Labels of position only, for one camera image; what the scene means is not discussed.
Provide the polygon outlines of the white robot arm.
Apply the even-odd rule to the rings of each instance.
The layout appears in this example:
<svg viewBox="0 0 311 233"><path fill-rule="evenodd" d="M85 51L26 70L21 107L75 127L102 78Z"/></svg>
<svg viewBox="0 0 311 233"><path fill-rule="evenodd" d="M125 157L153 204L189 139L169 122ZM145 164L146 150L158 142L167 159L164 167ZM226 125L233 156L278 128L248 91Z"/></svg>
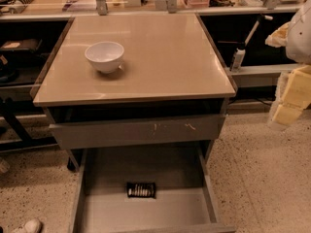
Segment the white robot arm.
<svg viewBox="0 0 311 233"><path fill-rule="evenodd" d="M290 22L270 34L265 43L274 48L284 47L286 57L301 64L280 75L269 111L268 125L285 130L311 104L311 0L300 7Z"/></svg>

